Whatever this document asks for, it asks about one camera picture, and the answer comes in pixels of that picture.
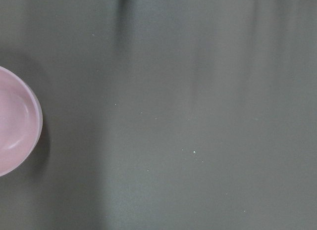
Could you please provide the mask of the pink bowl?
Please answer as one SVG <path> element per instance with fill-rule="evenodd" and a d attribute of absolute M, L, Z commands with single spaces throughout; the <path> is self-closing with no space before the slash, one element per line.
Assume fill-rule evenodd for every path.
<path fill-rule="evenodd" d="M 43 128 L 37 96 L 17 75 L 0 68 L 0 175 L 19 167 L 36 147 Z"/>

